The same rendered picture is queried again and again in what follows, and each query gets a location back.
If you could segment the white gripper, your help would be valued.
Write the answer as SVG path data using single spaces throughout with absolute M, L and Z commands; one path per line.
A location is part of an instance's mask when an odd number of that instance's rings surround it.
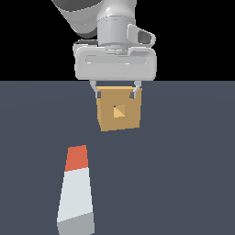
M 75 77 L 89 80 L 95 98 L 101 98 L 96 81 L 135 81 L 129 98 L 136 99 L 141 81 L 153 81 L 157 72 L 157 56 L 151 46 L 130 47 L 125 53 L 89 44 L 73 44 Z

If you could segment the tan wooden box with hole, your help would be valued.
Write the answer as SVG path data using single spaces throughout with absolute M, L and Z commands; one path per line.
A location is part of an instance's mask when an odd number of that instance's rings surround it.
M 97 120 L 102 131 L 134 129 L 140 126 L 141 91 L 130 98 L 132 86 L 98 86 Z

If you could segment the white peg with orange end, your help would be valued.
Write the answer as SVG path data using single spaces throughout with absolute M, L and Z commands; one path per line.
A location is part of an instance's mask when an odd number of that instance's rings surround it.
M 70 147 L 57 216 L 59 235 L 92 235 L 94 212 L 85 145 Z

